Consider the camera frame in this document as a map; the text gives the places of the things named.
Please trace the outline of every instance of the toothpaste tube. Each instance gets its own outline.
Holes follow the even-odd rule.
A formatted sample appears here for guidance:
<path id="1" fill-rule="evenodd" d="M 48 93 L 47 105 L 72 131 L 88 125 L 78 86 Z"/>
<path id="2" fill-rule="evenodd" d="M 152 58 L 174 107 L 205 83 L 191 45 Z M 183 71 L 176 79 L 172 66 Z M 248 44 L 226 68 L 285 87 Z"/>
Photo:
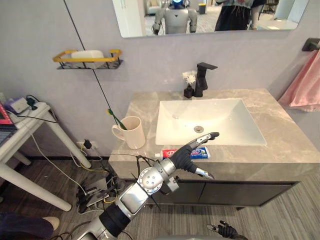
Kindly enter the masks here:
<path id="1" fill-rule="evenodd" d="M 162 158 L 162 159 L 170 158 L 176 151 L 177 149 L 166 149 L 166 150 L 162 150 L 161 153 L 156 153 L 154 156 L 156 158 Z M 206 146 L 198 147 L 192 151 L 190 158 L 192 160 L 193 159 L 209 159 L 210 153 Z"/>

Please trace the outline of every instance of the wall outlet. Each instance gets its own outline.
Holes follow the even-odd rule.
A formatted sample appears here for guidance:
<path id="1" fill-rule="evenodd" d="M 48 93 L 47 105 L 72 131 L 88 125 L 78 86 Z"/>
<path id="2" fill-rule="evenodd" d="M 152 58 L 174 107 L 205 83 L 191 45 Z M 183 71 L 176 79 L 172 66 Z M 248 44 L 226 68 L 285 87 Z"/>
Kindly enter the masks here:
<path id="1" fill-rule="evenodd" d="M 79 148 L 81 148 L 81 146 L 85 143 L 85 141 L 77 141 L 76 144 Z M 90 141 L 90 143 L 92 144 L 92 148 L 97 149 L 98 148 L 98 144 L 95 141 Z"/>

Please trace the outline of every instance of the black faucet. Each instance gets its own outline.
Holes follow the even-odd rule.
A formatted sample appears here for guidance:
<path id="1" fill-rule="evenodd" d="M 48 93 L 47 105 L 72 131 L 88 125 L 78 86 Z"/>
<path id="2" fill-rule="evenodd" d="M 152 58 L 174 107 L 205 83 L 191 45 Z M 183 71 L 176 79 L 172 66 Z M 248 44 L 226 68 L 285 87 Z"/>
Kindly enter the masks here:
<path id="1" fill-rule="evenodd" d="M 195 89 L 193 90 L 192 95 L 194 97 L 202 97 L 203 96 L 203 90 L 208 89 L 207 80 L 206 80 L 206 72 L 207 69 L 217 69 L 217 66 L 213 66 L 211 64 L 200 62 L 197 65 L 198 71 L 196 73 L 196 80 L 195 80 Z"/>

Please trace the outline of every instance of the sink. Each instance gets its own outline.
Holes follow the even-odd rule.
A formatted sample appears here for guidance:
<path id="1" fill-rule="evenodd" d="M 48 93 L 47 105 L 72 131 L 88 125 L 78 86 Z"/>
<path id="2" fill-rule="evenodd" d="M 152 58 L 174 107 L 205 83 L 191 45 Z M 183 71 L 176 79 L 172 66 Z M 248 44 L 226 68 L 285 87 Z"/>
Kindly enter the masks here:
<path id="1" fill-rule="evenodd" d="M 220 136 L 205 145 L 267 144 L 242 99 L 160 101 L 156 145 L 185 145 L 211 132 Z"/>

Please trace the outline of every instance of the marble countertop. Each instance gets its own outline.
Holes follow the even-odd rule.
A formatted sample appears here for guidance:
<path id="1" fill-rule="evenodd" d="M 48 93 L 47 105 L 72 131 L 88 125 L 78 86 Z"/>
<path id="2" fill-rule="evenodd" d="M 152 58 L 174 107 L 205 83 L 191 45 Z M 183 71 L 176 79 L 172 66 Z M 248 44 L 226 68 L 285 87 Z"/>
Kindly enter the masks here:
<path id="1" fill-rule="evenodd" d="M 205 90 L 203 97 L 192 97 L 192 101 L 227 98 L 243 100 L 267 145 L 207 145 L 211 158 L 196 160 L 200 168 L 224 181 L 298 181 L 319 167 L 319 151 L 266 89 Z M 141 118 L 146 143 L 133 150 L 125 142 L 116 140 L 109 162 L 121 178 L 131 179 L 131 173 L 137 175 L 136 158 L 113 154 L 154 158 L 155 153 L 163 149 L 180 147 L 156 145 L 159 102 L 170 100 L 189 101 L 182 92 L 137 92 L 133 95 L 126 116 Z M 145 163 L 141 164 L 141 169 L 147 167 Z M 201 179 L 185 171 L 179 171 L 178 176 L 188 180 Z"/>

